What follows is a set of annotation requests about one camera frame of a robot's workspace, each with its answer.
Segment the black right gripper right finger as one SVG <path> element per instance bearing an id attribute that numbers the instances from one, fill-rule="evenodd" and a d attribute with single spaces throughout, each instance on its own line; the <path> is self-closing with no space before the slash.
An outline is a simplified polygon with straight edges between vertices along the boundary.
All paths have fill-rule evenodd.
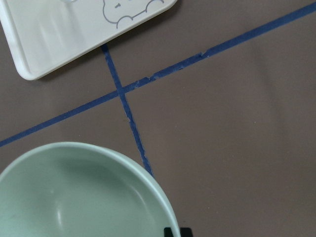
<path id="1" fill-rule="evenodd" d="M 180 234 L 181 234 L 181 237 L 193 237 L 192 229 L 188 227 L 181 227 Z"/>

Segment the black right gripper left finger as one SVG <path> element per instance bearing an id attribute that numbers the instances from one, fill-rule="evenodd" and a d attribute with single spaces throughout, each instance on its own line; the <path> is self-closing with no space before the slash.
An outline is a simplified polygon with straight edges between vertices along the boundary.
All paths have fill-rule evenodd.
<path id="1" fill-rule="evenodd" d="M 164 233 L 164 237 L 174 237 L 173 231 L 170 227 L 164 228 L 163 233 Z"/>

